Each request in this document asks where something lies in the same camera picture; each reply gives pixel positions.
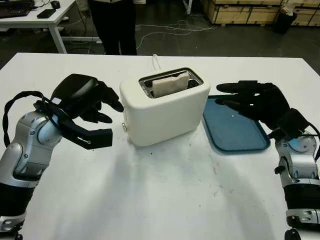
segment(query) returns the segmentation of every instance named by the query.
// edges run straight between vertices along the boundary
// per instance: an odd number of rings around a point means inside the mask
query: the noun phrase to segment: black pants
[[[102,41],[105,54],[137,55],[136,8],[133,0],[115,3],[89,0],[95,29]]]

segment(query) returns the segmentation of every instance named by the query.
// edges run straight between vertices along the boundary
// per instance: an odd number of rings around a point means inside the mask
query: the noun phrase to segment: toaster slot
[[[198,75],[196,75],[195,72],[193,72],[190,68],[180,68],[177,70],[167,71],[160,74],[143,77],[138,82],[141,88],[143,89],[144,93],[149,98],[154,99],[155,97],[152,89],[153,81],[159,80],[159,79],[165,79],[169,77],[178,77],[180,74],[183,74],[183,73],[189,74],[187,89],[183,91],[187,91],[188,89],[198,87],[204,83],[201,80],[201,78]]]

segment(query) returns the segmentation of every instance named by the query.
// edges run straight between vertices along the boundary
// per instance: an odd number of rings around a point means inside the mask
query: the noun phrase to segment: white desk
[[[162,69],[192,68],[215,85],[259,80],[278,85],[291,106],[320,126],[320,77],[301,58],[159,57]],[[119,94],[124,79],[153,73],[151,56],[18,53],[0,71],[0,106],[22,90],[51,96],[71,73],[105,81]],[[9,113],[18,118],[35,98]],[[104,106],[113,146],[85,150],[66,139],[27,208],[25,240],[283,240],[289,229],[274,141],[261,153],[225,155],[212,149],[204,126],[148,147],[135,147],[121,128],[122,113]],[[1,141],[0,152],[5,150]]]
[[[61,22],[66,12],[71,8],[75,0],[60,0],[60,8],[49,18],[38,19],[37,15],[45,9],[52,9],[51,4],[39,7],[29,12],[27,16],[9,17],[0,19],[0,28],[48,28],[55,46],[60,54],[66,54],[66,48],[58,31],[57,25]],[[43,2],[35,0],[36,6]]]

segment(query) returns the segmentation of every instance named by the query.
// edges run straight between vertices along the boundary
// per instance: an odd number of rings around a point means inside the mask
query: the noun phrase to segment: laptop
[[[0,19],[26,16],[34,6],[34,0],[0,0]]]

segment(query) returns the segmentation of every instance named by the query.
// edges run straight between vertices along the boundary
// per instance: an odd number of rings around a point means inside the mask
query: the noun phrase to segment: black trash bin
[[[295,12],[292,16],[289,16],[280,10],[278,18],[273,25],[273,30],[278,34],[285,34],[296,18],[297,14]]]

